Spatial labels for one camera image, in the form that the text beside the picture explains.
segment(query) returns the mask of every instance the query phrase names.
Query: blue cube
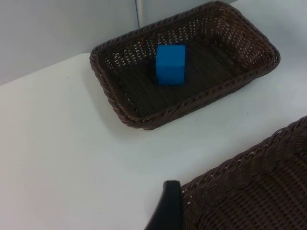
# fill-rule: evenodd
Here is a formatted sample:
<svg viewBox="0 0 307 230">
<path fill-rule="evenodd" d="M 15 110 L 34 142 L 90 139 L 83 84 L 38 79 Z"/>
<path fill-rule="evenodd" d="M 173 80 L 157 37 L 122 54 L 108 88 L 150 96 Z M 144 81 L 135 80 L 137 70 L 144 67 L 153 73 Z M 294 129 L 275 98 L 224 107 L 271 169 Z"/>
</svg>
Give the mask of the blue cube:
<svg viewBox="0 0 307 230">
<path fill-rule="evenodd" d="M 186 47 L 182 45 L 158 46 L 156 74 L 159 85 L 184 84 Z"/>
</svg>

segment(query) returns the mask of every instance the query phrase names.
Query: basket rim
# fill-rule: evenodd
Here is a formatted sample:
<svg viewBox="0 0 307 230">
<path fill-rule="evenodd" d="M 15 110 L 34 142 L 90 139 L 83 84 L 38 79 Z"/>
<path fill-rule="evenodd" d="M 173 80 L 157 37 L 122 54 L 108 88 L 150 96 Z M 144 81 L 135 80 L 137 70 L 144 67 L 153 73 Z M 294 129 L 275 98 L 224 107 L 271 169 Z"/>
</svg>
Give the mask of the basket rim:
<svg viewBox="0 0 307 230">
<path fill-rule="evenodd" d="M 208 7 L 213 7 L 213 6 L 222 6 L 224 7 L 226 10 L 232 11 L 233 13 L 236 14 L 236 16 L 238 18 L 240 18 L 240 20 L 242 20 L 242 22 L 250 29 L 252 30 L 255 35 L 257 35 L 259 37 L 259 39 L 263 40 L 264 42 L 267 43 L 268 47 L 271 49 L 272 53 L 275 54 L 275 60 L 273 61 L 273 63 L 269 63 L 266 65 L 263 65 L 261 68 L 258 68 L 256 70 L 251 70 L 249 72 L 246 72 L 242 75 L 239 75 L 238 77 L 236 77 L 235 79 L 231 79 L 228 81 L 225 81 L 217 86 L 215 86 L 214 88 L 210 88 L 206 91 L 200 92 L 197 95 L 194 95 L 190 98 L 187 98 L 181 102 L 178 102 L 177 104 L 168 107 L 164 110 L 161 110 L 159 112 L 144 116 L 144 117 L 140 117 L 137 116 L 136 114 L 132 114 L 129 113 L 129 111 L 127 111 L 126 109 L 123 108 L 122 103 L 120 102 L 120 99 L 118 98 L 118 96 L 112 92 L 114 92 L 114 88 L 112 86 L 112 84 L 107 80 L 109 78 L 108 74 L 101 68 L 101 66 L 99 65 L 99 57 L 97 55 L 97 53 L 100 52 L 110 52 L 110 47 L 114 46 L 118 43 L 129 43 L 129 41 L 131 40 L 131 38 L 138 38 L 139 36 L 146 36 L 149 33 L 153 33 L 153 28 L 155 30 L 157 29 L 161 29 L 163 27 L 167 27 L 169 24 L 171 24 L 174 20 L 178 20 L 180 18 L 185 18 L 189 15 L 192 15 L 194 12 L 200 12 L 204 9 L 207 9 Z M 269 39 L 263 34 L 261 33 L 247 18 L 245 18 L 242 13 L 237 10 L 236 8 L 234 8 L 233 6 L 231 6 L 230 4 L 221 2 L 221 1 L 212 1 L 209 3 L 205 3 L 203 5 L 200 5 L 198 7 L 195 7 L 191 10 L 185 11 L 183 13 L 179 13 L 176 14 L 174 16 L 168 17 L 166 19 L 162 19 L 160 21 L 157 21 L 155 23 L 152 23 L 150 25 L 144 26 L 140 29 L 131 31 L 127 34 L 124 34 L 122 36 L 119 36 L 117 38 L 111 39 L 101 45 L 96 46 L 90 55 L 90 63 L 91 63 L 91 67 L 94 70 L 96 76 L 99 78 L 99 80 L 101 81 L 101 85 L 104 88 L 104 92 L 108 97 L 109 102 L 111 103 L 113 109 L 115 110 L 115 112 L 117 113 L 117 115 L 119 116 L 119 118 L 122 120 L 123 123 L 125 123 L 126 125 L 130 126 L 130 127 L 135 127 L 135 128 L 139 128 L 139 127 L 146 127 L 149 126 L 150 124 L 154 123 L 156 120 L 159 120 L 161 118 L 163 118 L 164 116 L 170 116 L 171 114 L 176 113 L 178 110 L 180 110 L 182 107 L 187 106 L 189 104 L 192 104 L 195 100 L 201 100 L 204 99 L 206 97 L 208 97 L 209 95 L 215 95 L 217 94 L 220 90 L 222 89 L 226 89 L 231 85 L 234 85 L 237 82 L 241 82 L 251 76 L 255 76 L 259 73 L 261 73 L 261 76 L 271 72 L 272 70 L 274 70 L 278 64 L 280 63 L 280 53 L 279 51 L 276 49 L 275 46 L 273 46 L 273 44 L 269 41 Z"/>
<path fill-rule="evenodd" d="M 306 133 L 305 135 L 307 136 L 307 116 L 304 116 L 288 126 L 275 131 L 270 137 L 264 139 L 259 144 L 256 144 L 248 150 L 236 155 L 234 158 L 224 161 L 222 164 L 209 170 L 205 174 L 194 178 L 181 187 L 183 193 L 188 191 L 192 192 L 196 188 L 199 189 L 207 186 L 208 184 L 215 183 L 221 177 L 228 174 L 230 170 L 234 171 L 241 167 L 242 162 L 248 163 L 253 161 L 255 157 L 260 159 L 265 155 L 268 155 L 267 150 L 278 146 L 279 144 L 285 142 L 288 138 L 291 138 L 293 135 L 299 134 L 300 132 Z"/>
</svg>

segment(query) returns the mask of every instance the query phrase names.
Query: gray wall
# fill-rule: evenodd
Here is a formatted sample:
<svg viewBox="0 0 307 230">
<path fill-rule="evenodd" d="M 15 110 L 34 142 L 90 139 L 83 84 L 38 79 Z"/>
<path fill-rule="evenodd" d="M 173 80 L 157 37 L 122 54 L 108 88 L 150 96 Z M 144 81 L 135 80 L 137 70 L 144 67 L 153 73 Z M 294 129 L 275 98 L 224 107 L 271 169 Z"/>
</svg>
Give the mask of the gray wall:
<svg viewBox="0 0 307 230">
<path fill-rule="evenodd" d="M 0 0 L 0 85 L 137 28 L 134 0 Z"/>
<path fill-rule="evenodd" d="M 202 5 L 212 0 L 136 0 L 139 10 L 140 26 L 154 23 Z M 231 3 L 235 0 L 221 0 Z"/>
</svg>

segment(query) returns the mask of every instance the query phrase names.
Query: black object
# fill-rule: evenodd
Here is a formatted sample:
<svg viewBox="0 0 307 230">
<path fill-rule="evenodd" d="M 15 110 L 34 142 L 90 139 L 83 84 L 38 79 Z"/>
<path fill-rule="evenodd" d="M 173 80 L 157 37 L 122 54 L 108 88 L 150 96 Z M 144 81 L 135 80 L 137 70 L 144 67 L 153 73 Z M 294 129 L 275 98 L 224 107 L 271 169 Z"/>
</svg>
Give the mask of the black object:
<svg viewBox="0 0 307 230">
<path fill-rule="evenodd" d="M 145 230 L 181 230 L 182 195 L 179 181 L 165 181 L 159 204 Z"/>
</svg>

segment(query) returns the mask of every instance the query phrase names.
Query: brown wicker basket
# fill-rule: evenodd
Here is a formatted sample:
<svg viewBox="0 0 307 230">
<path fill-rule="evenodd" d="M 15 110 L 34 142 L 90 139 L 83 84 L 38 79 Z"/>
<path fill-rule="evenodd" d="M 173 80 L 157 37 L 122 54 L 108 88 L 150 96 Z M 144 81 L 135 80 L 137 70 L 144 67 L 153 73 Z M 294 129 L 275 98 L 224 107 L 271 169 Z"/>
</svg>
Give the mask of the brown wicker basket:
<svg viewBox="0 0 307 230">
<path fill-rule="evenodd" d="M 158 45 L 185 44 L 183 86 L 158 86 Z M 154 129 L 277 67 L 277 49 L 242 14 L 210 2 L 97 46 L 91 66 L 120 120 Z"/>
<path fill-rule="evenodd" d="M 307 229 L 307 117 L 182 187 L 184 229 Z"/>
</svg>

